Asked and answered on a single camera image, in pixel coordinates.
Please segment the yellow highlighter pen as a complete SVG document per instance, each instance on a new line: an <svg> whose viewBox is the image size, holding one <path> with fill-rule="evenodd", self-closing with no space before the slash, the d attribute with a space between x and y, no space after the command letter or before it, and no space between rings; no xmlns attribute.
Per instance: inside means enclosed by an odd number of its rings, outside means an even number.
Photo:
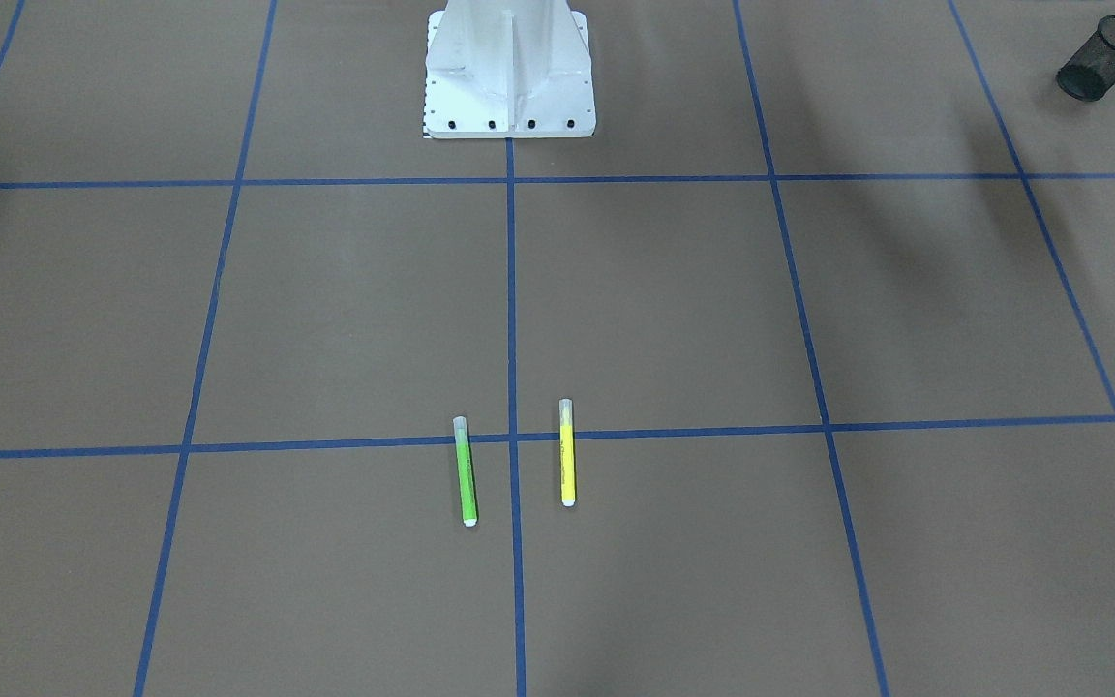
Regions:
<svg viewBox="0 0 1115 697"><path fill-rule="evenodd" d="M558 401L558 476L560 476L560 501L563 507L576 504L576 451L575 451L574 401L562 398Z"/></svg>

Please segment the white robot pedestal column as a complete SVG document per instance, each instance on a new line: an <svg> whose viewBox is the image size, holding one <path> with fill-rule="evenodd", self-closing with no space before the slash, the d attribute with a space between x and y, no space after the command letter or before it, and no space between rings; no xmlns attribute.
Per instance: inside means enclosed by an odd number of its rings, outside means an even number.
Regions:
<svg viewBox="0 0 1115 697"><path fill-rule="evenodd" d="M425 137L597 133L588 18L566 1L448 1L426 26Z"/></svg>

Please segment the green highlighter pen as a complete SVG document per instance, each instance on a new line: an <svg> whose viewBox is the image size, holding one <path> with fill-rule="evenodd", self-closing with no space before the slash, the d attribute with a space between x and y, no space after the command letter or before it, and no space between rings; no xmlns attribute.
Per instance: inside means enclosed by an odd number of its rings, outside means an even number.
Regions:
<svg viewBox="0 0 1115 697"><path fill-rule="evenodd" d="M464 415L455 416L452 419L452 428L456 475L459 480L460 519L465 527L472 529L478 524L479 513L467 418Z"/></svg>

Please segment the black mesh pen cup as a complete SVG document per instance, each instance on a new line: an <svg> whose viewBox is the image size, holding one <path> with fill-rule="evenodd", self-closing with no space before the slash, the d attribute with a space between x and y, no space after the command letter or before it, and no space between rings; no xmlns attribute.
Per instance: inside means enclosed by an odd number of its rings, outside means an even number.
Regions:
<svg viewBox="0 0 1115 697"><path fill-rule="evenodd" d="M1115 14L1099 19L1087 40L1056 74L1061 91L1078 101L1101 101L1115 85Z"/></svg>

